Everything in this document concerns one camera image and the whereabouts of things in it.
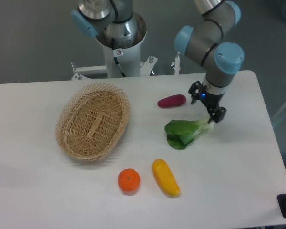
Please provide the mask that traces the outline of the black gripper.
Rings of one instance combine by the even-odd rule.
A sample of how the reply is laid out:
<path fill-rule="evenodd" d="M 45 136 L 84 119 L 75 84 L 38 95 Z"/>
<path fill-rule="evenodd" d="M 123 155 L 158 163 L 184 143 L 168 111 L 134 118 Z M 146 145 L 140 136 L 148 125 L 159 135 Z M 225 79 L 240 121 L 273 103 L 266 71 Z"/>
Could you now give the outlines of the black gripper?
<path fill-rule="evenodd" d="M 227 87 L 215 87 L 211 84 L 201 84 L 194 82 L 188 90 L 191 96 L 191 105 L 200 100 L 207 108 L 210 118 L 208 123 L 219 123 L 226 114 L 226 108 L 219 105 L 220 100 L 226 93 Z"/>

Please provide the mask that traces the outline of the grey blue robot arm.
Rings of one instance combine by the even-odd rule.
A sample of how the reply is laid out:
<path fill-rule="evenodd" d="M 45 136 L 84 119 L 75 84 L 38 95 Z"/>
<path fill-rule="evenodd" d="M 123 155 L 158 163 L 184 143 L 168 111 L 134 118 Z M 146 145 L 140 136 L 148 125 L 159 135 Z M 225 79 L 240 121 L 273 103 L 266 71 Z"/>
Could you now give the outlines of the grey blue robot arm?
<path fill-rule="evenodd" d="M 206 70 L 205 79 L 189 89 L 192 102 L 201 101 L 210 120 L 223 120 L 226 109 L 219 105 L 244 60 L 244 51 L 236 43 L 222 38 L 240 20 L 241 11 L 232 1 L 197 0 L 203 18 L 197 28 L 184 26 L 174 40 L 174 48 Z M 140 45 L 146 37 L 144 20 L 133 11 L 130 0 L 81 0 L 71 12 L 76 27 L 95 38 L 105 55 L 110 78 L 142 75 Z"/>

